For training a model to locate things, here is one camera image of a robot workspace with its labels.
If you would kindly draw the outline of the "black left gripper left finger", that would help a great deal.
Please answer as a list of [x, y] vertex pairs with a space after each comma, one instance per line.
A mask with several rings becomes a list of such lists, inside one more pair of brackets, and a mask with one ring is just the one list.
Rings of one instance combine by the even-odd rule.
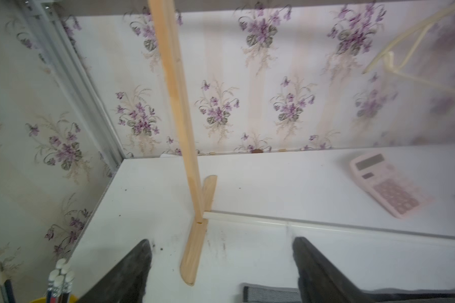
[[78, 302], [142, 302], [151, 263], [150, 242], [144, 239]]

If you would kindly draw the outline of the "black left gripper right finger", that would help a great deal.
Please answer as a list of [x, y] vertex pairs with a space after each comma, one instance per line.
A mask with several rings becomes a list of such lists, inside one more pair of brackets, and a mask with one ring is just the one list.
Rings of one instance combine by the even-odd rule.
[[354, 283], [339, 271], [308, 239], [296, 237], [293, 259], [299, 278], [302, 302], [372, 302]]

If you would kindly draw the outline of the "black white checkered scarf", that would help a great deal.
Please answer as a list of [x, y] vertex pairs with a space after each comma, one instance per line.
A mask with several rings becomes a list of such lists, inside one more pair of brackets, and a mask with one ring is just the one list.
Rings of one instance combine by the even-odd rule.
[[[374, 302], [455, 302], [455, 290], [399, 290], [379, 289], [364, 291]], [[245, 284], [241, 302], [301, 302], [298, 289]]]

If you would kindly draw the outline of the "colored pencils bundle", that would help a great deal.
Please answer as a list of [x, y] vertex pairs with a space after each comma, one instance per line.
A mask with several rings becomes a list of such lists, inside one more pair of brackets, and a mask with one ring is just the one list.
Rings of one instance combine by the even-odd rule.
[[[76, 299], [72, 296], [74, 273], [67, 270], [65, 261], [65, 259], [60, 259], [57, 262], [56, 268], [48, 276], [48, 287], [45, 297], [36, 300], [36, 302], [76, 302]], [[2, 262], [0, 262], [0, 291], [3, 302], [17, 302], [12, 282], [6, 276]]]

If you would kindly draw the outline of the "wooden clothes rack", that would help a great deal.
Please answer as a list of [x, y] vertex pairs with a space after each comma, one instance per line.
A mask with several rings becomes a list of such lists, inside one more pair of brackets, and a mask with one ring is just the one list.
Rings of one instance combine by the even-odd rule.
[[[208, 215], [211, 214], [210, 211], [214, 200], [214, 193], [216, 191], [217, 175], [209, 175], [204, 181], [200, 178], [190, 115], [190, 103], [188, 100], [185, 72], [179, 46], [177, 17], [174, 12], [176, 10], [174, 1], [149, 1], [149, 6], [157, 31], [156, 37], [159, 43], [158, 50], [164, 69], [164, 80], [168, 88], [170, 105], [175, 120], [176, 131], [179, 136], [180, 147], [182, 149], [183, 163], [194, 210], [192, 228], [188, 236], [187, 244], [185, 245], [179, 273], [184, 283], [189, 286], [194, 286], [209, 221], [204, 218], [204, 215], [205, 213]], [[375, 59], [373, 59], [364, 70], [364, 73], [368, 72], [379, 60], [383, 60], [384, 58], [384, 64], [389, 70], [388, 73], [394, 73], [429, 87], [433, 86], [442, 92], [455, 94], [455, 88], [445, 87], [437, 83], [429, 82], [423, 78], [400, 73], [398, 71], [400, 67], [393, 68], [392, 66], [393, 52], [391, 51], [396, 44], [399, 44], [411, 34], [420, 32], [418, 39], [408, 53], [407, 58], [404, 60], [404, 63], [406, 63], [407, 59], [410, 58], [417, 45], [427, 33], [427, 30], [431, 28], [432, 24], [454, 12], [455, 3], [426, 18], [424, 21], [421, 21], [395, 38], [387, 47], [376, 55]]]

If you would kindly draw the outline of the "pink calculator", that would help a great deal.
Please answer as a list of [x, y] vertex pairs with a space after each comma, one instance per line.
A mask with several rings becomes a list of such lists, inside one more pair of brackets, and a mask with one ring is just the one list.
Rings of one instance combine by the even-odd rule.
[[378, 150], [353, 159], [350, 168], [355, 183], [393, 217], [405, 218], [433, 202]]

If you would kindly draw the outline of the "aluminium frame profiles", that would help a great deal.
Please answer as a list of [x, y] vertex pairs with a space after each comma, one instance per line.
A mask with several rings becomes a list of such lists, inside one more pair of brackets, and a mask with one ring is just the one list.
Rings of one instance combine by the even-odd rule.
[[105, 163], [116, 172], [125, 160], [120, 139], [62, 25], [54, 8], [55, 3], [15, 1], [32, 35], [38, 40], [45, 62], [58, 77], [59, 86], [68, 102], [78, 114]]

